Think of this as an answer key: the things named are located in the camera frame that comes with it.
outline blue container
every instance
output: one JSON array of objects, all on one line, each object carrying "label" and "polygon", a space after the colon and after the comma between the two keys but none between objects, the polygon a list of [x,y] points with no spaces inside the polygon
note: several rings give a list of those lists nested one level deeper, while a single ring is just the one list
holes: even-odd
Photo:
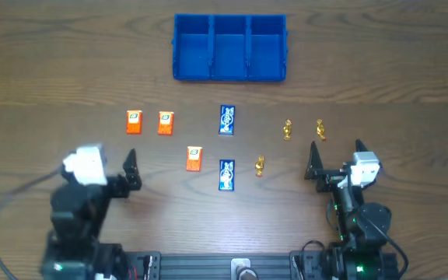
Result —
[{"label": "blue container", "polygon": [[174,16],[173,75],[179,80],[282,81],[285,15]]}]

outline wood grain tabletop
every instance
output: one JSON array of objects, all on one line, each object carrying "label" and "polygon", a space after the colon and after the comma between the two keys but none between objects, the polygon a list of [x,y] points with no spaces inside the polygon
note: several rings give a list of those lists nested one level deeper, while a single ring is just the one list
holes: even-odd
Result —
[{"label": "wood grain tabletop", "polygon": [[[174,80],[173,15],[185,12],[286,14],[286,80]],[[236,105],[233,137],[217,133],[224,103]],[[143,111],[142,135],[125,134],[126,110]],[[156,133],[161,110],[175,113],[171,137]],[[303,179],[318,118],[325,167],[350,160],[357,138],[379,156],[365,198],[392,210],[405,278],[448,278],[448,0],[0,0],[0,197],[79,145],[103,143],[112,174],[135,148],[144,186],[112,202],[103,242],[286,253],[337,241],[329,194]],[[200,173],[185,170],[189,145],[203,147]],[[218,191],[224,158],[236,160],[234,192]],[[36,186],[0,215],[0,254],[19,279],[40,278],[61,184]]]}]

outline gold candy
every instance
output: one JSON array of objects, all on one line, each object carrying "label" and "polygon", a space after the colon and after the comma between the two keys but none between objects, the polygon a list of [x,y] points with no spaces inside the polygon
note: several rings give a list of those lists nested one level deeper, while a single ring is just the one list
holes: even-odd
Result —
[{"label": "gold candy", "polygon": [[288,141],[291,137],[289,136],[290,134],[292,134],[292,121],[291,120],[286,120],[286,126],[283,128],[283,133],[285,134],[285,137],[283,139],[285,139],[285,141]]},{"label": "gold candy", "polygon": [[260,155],[258,156],[258,161],[255,163],[255,170],[257,171],[257,174],[255,174],[257,177],[262,177],[262,170],[264,169],[264,156]]},{"label": "gold candy", "polygon": [[326,137],[324,137],[323,120],[321,120],[321,119],[317,120],[317,134],[323,141],[326,141]]}]

